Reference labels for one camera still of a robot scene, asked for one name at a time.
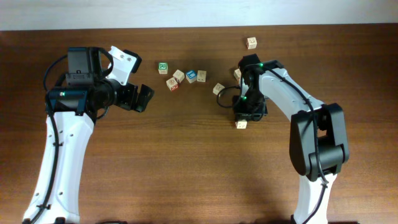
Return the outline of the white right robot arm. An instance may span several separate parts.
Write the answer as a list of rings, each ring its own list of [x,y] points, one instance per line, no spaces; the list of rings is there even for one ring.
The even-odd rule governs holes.
[[[349,159],[342,107],[307,93],[277,60],[242,60],[238,68],[240,117],[259,121],[266,100],[271,100],[290,121],[289,156],[299,175],[298,202],[290,221],[327,223],[331,188]]]

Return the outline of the red A wooden block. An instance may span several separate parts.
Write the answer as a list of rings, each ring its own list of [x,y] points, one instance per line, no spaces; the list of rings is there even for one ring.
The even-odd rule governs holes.
[[[237,129],[246,129],[248,122],[246,120],[236,121],[235,125]]]

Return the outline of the plain J wooden block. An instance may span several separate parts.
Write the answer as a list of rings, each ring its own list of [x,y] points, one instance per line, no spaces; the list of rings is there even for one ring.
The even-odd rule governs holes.
[[[204,70],[199,70],[197,73],[197,81],[198,82],[206,82],[206,71]]]

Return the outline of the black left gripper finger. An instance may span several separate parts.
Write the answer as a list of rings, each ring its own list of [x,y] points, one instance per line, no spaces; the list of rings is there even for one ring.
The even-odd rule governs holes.
[[[136,109],[136,103],[137,103],[137,98],[138,98],[138,86],[137,85],[133,85],[132,86],[132,98],[131,98],[131,106],[130,109],[131,110],[135,110]]]
[[[155,91],[147,85],[142,84],[141,90],[137,96],[135,104],[135,111],[141,113],[144,112],[149,101],[152,99]]]

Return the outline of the blue L wooden block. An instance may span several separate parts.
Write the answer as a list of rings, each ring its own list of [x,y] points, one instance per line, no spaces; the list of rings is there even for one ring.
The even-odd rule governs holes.
[[[197,73],[194,70],[189,70],[185,76],[189,83],[197,81]]]

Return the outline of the butterfly I wooden block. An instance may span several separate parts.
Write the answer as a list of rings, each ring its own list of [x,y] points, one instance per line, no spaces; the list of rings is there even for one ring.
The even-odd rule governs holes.
[[[213,93],[214,93],[215,95],[218,95],[223,89],[225,89],[225,87],[224,87],[222,84],[217,83],[217,84],[214,86],[214,88],[213,88]]]

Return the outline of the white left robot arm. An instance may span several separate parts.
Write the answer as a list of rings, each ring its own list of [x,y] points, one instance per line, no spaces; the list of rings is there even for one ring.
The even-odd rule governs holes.
[[[154,95],[128,82],[142,59],[129,50],[70,47],[68,70],[46,88],[47,135],[34,195],[23,223],[79,223],[78,194],[86,147],[98,112],[111,106],[145,111]]]

